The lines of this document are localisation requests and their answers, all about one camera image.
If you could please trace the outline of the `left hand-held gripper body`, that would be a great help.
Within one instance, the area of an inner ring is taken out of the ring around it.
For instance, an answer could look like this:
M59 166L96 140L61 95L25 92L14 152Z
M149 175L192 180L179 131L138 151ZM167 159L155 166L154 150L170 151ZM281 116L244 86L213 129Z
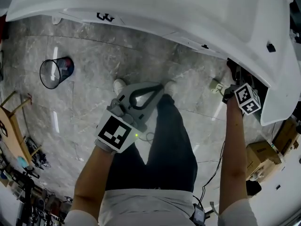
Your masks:
M100 140L116 153L124 152L147 130L145 123L139 123L116 98L106 108L96 127L95 139Z

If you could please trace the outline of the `person's left forearm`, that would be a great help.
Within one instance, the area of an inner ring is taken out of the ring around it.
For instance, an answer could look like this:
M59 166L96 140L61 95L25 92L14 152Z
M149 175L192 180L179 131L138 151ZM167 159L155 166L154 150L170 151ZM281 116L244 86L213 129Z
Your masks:
M93 149L76 181L71 210L84 211L98 220L113 158L97 146Z

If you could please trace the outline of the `person's right forearm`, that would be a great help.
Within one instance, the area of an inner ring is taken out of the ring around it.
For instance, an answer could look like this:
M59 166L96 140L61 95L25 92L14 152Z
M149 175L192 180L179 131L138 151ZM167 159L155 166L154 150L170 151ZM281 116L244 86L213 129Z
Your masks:
M243 115L235 97L227 102L226 136L222 153L219 214L247 198L247 155Z

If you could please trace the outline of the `person's white left shoe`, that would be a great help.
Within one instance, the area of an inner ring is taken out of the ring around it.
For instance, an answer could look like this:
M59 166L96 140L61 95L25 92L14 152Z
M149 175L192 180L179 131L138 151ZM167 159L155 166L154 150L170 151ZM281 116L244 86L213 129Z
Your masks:
M127 84L122 79L117 78L113 83L114 92L116 95L118 96L126 86Z

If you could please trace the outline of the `person's white shoe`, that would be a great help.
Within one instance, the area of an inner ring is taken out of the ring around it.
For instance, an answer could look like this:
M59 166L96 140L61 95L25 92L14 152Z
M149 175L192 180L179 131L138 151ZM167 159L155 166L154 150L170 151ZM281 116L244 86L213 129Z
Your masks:
M127 84L122 79L117 78L113 83L114 92L116 95L118 96L126 86Z
M168 81L164 86L164 93L170 97L174 97L177 93L177 85L175 81Z

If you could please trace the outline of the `white fabric glove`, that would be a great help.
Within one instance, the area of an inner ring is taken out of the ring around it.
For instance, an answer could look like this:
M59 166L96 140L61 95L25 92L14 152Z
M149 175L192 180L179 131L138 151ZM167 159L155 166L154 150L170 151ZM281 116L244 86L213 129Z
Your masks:
M116 153L114 149L110 148L98 139L95 140L95 145L111 155L114 155Z

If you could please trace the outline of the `white power strip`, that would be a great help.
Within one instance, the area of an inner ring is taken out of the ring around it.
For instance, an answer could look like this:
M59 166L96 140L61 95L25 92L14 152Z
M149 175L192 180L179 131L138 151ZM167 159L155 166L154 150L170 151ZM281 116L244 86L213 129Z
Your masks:
M223 95L224 86L216 79L212 79L209 85L209 89L213 94L220 93Z

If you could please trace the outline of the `person's dark trousers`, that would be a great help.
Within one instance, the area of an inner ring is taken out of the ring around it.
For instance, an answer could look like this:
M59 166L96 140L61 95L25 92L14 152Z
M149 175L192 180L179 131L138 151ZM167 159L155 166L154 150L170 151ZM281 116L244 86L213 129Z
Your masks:
M164 94L157 104L157 124L148 161L135 144L114 156L106 190L162 189L193 192L198 165L182 116Z

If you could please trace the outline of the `small brown cardboard box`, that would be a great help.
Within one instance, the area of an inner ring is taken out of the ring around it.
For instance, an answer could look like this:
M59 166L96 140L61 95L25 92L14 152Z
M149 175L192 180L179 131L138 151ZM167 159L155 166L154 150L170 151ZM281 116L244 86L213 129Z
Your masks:
M283 122L279 132L273 139L273 145L283 156L290 150L300 135L296 128L297 122L292 118L288 118Z

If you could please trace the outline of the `large brown cardboard box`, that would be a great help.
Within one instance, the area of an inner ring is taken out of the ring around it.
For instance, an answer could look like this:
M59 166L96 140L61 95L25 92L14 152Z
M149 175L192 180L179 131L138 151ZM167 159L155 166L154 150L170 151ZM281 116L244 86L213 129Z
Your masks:
M246 180L262 183L282 164L277 152L267 141L251 143L246 147Z

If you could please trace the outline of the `person's white shirt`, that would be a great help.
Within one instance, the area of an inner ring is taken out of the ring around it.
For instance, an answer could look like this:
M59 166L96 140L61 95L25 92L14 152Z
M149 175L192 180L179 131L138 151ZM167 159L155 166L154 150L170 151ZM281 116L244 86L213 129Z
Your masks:
M82 210L70 211L63 226L195 226L192 193L162 189L109 190L99 218Z

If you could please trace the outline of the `white vanity cabinet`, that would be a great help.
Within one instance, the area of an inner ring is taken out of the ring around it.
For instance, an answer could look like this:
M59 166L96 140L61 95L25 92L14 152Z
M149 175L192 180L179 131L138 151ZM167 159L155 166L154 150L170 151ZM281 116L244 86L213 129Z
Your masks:
M166 23L158 22L153 19L148 19L141 16L133 16L126 14L117 14L117 13L109 13L109 12L100 12L101 14L110 14L115 19L110 23L107 21L99 20L96 17L97 12L95 11L84 11L78 9L63 9L58 11L60 15L63 15L67 19L73 21L81 21L83 23L102 23L102 24L111 24L116 26L122 26L126 28L131 28L147 33L151 33L160 37L164 35L170 34L172 32L185 32L181 29L178 29L174 26L168 25ZM228 58L234 59L233 56L228 54Z

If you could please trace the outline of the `light blue rag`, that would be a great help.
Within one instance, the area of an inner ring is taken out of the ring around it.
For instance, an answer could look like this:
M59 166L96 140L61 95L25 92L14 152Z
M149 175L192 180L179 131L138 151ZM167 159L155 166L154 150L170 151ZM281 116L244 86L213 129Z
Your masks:
M22 156L17 157L17 162L22 168L27 168L29 166L28 161Z

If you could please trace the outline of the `light wooden table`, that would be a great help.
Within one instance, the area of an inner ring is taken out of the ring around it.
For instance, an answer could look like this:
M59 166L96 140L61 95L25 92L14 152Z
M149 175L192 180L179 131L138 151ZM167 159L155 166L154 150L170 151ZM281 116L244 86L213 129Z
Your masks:
M22 156L30 165L32 158L25 143L26 137L22 135L16 118L16 112L21 110L26 104L30 103L30 101L27 98L13 111L9 111L4 108L5 103L8 102L16 93L17 91L13 91L0 104L0 138L16 159L18 156Z

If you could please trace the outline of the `black belt-worn device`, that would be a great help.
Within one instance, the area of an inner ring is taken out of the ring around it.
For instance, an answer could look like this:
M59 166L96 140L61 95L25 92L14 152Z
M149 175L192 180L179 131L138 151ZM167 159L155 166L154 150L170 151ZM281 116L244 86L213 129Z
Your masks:
M204 209L198 204L194 203L194 212L190 217L190 220L195 226L205 226L206 213Z

